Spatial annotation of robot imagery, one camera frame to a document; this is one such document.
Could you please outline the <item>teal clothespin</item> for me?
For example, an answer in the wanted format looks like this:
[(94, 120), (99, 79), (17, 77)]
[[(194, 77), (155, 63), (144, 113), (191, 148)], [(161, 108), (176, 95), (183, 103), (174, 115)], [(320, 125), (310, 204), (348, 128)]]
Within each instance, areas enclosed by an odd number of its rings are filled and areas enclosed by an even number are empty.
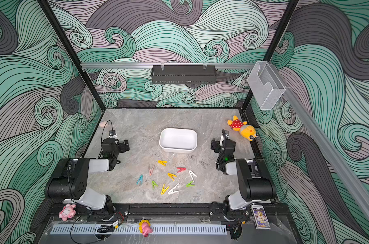
[(142, 185), (143, 184), (143, 175), (141, 174), (136, 182), (137, 185)]

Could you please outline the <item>pink clothespin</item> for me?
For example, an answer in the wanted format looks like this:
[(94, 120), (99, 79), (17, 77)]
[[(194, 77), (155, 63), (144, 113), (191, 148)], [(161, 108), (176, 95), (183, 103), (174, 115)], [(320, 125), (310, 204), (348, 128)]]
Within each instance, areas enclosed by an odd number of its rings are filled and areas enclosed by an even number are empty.
[(149, 172), (149, 175), (152, 176), (153, 174), (153, 171), (154, 171), (154, 168), (155, 168), (155, 165), (148, 165), (148, 172)]

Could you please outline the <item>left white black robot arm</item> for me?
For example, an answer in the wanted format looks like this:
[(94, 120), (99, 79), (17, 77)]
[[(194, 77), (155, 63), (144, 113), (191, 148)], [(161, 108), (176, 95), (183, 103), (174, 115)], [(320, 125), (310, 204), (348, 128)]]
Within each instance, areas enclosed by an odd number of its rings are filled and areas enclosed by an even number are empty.
[(98, 193), (88, 186), (88, 176), (93, 173), (112, 171), (120, 164), (118, 155), (130, 150), (128, 140), (106, 138), (101, 143), (99, 158), (60, 159), (45, 188), (45, 196), (63, 200), (67, 208), (83, 205), (91, 210), (105, 210), (113, 214), (111, 197)]

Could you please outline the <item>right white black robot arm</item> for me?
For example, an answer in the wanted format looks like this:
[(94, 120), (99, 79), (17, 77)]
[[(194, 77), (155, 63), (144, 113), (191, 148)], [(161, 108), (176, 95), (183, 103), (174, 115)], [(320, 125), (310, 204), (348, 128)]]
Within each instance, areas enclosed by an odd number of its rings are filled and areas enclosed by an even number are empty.
[(255, 202), (268, 203), (277, 196), (277, 190), (266, 169), (262, 170), (258, 159), (237, 159), (234, 157), (236, 142), (228, 138), (211, 141), (211, 150), (219, 154), (216, 170), (238, 179), (238, 190), (226, 196), (224, 211), (246, 209)]

